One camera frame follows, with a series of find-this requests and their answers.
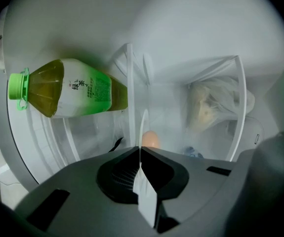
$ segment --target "green bottle cap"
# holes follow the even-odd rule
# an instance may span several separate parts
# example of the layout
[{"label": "green bottle cap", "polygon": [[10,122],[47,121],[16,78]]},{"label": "green bottle cap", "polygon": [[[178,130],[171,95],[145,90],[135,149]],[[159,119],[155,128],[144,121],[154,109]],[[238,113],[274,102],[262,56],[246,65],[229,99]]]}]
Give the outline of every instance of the green bottle cap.
[{"label": "green bottle cap", "polygon": [[[18,110],[25,110],[28,107],[28,87],[29,87],[29,69],[19,74],[11,74],[8,83],[8,97],[17,101]],[[26,102],[25,106],[21,106],[21,100]]]}]

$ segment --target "bottle label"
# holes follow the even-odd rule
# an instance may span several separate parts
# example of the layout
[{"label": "bottle label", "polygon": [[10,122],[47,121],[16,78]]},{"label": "bottle label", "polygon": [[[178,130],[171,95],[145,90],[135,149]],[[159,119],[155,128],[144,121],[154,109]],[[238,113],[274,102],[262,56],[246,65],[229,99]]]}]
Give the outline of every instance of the bottle label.
[{"label": "bottle label", "polygon": [[57,111],[52,118],[68,118],[107,111],[111,105],[111,79],[75,59],[62,59],[64,79]]}]

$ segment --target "plastic bag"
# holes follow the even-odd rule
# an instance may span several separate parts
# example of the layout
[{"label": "plastic bag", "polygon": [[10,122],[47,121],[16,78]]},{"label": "plastic bag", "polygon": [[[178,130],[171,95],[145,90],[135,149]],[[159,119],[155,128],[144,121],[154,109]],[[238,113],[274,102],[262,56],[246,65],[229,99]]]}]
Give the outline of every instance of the plastic bag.
[{"label": "plastic bag", "polygon": [[[230,77],[211,78],[191,84],[188,124],[201,132],[224,120],[235,120],[240,105],[239,84]],[[255,97],[247,91],[246,113],[255,105]]]}]

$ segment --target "green tea bottle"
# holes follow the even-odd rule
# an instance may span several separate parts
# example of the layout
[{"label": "green tea bottle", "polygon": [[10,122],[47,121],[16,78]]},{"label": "green tea bottle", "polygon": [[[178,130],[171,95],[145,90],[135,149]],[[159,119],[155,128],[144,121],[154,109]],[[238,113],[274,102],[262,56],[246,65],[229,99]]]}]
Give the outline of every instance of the green tea bottle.
[{"label": "green tea bottle", "polygon": [[30,102],[49,118],[68,118],[127,108],[127,88],[76,59],[51,61],[29,74],[11,74],[9,99],[19,110]]}]

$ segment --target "brown egg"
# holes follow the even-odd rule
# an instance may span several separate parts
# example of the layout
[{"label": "brown egg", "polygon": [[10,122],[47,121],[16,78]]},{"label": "brown egg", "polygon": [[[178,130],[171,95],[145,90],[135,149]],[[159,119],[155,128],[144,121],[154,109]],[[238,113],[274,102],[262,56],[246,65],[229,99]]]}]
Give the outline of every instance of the brown egg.
[{"label": "brown egg", "polygon": [[153,131],[147,131],[142,137],[142,147],[160,148],[158,136]]}]

